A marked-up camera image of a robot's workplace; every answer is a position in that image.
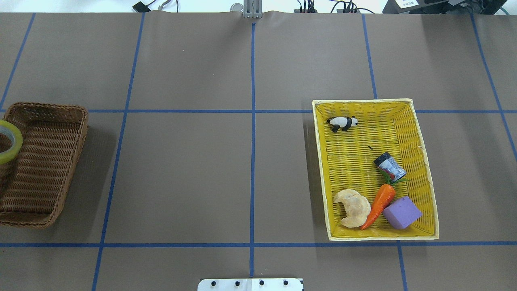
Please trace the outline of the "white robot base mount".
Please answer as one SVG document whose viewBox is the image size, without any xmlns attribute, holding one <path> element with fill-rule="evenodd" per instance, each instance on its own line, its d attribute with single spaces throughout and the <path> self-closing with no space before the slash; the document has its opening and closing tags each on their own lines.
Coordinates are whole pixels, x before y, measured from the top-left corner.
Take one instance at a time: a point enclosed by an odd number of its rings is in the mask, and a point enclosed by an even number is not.
<svg viewBox="0 0 517 291">
<path fill-rule="evenodd" d="M 198 291 L 303 291 L 301 278 L 212 278 L 203 279 Z"/>
</svg>

